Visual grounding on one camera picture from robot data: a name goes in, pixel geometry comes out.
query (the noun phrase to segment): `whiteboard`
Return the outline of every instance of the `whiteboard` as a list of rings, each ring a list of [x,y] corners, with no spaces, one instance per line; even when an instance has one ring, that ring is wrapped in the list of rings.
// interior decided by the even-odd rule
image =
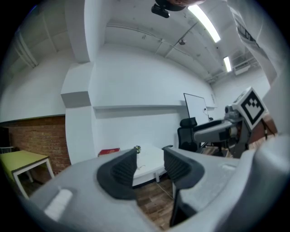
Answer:
[[[190,118],[195,117],[198,125],[209,122],[208,111],[203,97],[185,93],[184,98]]]

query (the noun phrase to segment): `fluorescent light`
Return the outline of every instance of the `fluorescent light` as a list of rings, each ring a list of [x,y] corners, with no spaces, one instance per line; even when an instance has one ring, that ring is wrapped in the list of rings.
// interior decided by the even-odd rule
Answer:
[[[225,57],[225,58],[223,59],[223,61],[224,61],[225,65],[226,65],[227,72],[230,72],[230,71],[232,70],[232,67],[231,67],[231,63],[230,63],[230,59],[229,59],[229,57],[228,57],[228,56]]]
[[[198,20],[204,25],[206,30],[208,30],[214,42],[218,42],[221,40],[212,22],[208,19],[206,14],[200,9],[198,5],[191,5],[188,7],[188,9],[198,18]]]

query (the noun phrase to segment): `yellow-green table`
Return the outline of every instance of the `yellow-green table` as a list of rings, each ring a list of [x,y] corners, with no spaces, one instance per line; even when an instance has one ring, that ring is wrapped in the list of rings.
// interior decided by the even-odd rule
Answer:
[[[21,150],[16,152],[0,154],[0,160],[2,162],[5,172],[12,180],[16,182],[21,193],[27,199],[28,196],[18,178],[19,174],[26,172],[30,181],[33,182],[29,170],[38,165],[46,163],[51,178],[54,178],[53,170],[50,166],[50,162],[47,155],[40,155],[25,150]]]

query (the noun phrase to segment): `red brick wall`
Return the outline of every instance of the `red brick wall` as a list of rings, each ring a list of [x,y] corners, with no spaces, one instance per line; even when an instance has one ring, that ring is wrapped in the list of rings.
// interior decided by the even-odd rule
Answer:
[[[71,165],[65,137],[65,116],[27,119],[1,124],[8,127],[10,143],[20,150],[48,155],[55,174]],[[49,179],[47,170],[34,168],[33,177]]]

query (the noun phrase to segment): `ceiling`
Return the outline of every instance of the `ceiling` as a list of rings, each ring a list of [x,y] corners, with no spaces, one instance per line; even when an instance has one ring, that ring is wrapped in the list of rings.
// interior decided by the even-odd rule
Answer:
[[[225,56],[229,56],[232,65],[237,67],[251,56],[237,35],[232,14],[224,1],[207,0],[199,5],[221,37],[217,43],[214,43],[207,30],[188,9],[170,12],[170,17],[165,19],[151,13],[155,0],[112,1],[105,43],[124,44],[151,51],[189,68],[209,83],[227,75],[223,64]],[[7,53],[3,66],[4,78],[12,78],[27,65],[35,66],[29,58],[26,59],[29,60],[28,64],[23,61],[20,37],[37,63],[51,53],[71,47],[64,3],[65,0],[46,1],[31,12],[16,32],[17,39]],[[195,23],[184,38],[186,44],[177,43]]]

